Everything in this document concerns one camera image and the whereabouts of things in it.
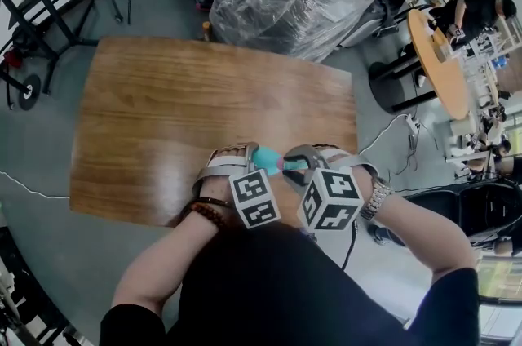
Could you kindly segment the person's left hand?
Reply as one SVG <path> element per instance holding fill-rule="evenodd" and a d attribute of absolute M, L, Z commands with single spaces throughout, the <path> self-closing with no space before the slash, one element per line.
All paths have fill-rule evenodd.
<path fill-rule="evenodd" d="M 246 171 L 246 144 L 232 144 L 216 149 L 200 170 L 192 187 L 196 200 L 206 200 L 216 206 L 233 208 L 229 177 Z"/>

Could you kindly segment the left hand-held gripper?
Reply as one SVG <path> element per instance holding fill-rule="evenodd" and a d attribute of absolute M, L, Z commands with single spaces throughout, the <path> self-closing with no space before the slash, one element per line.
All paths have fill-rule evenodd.
<path fill-rule="evenodd" d="M 281 213 L 264 168 L 254 163 L 259 145 L 248 143 L 245 148 L 246 165 L 229 176 L 236 211 L 246 228 L 256 228 L 281 219 Z"/>

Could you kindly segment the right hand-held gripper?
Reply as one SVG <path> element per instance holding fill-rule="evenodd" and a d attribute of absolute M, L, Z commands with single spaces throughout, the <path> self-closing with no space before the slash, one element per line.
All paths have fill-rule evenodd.
<path fill-rule="evenodd" d="M 364 205 L 352 168 L 360 156 L 302 144 L 283 156 L 285 182 L 302 198 L 298 217 L 310 233 L 343 231 Z"/>

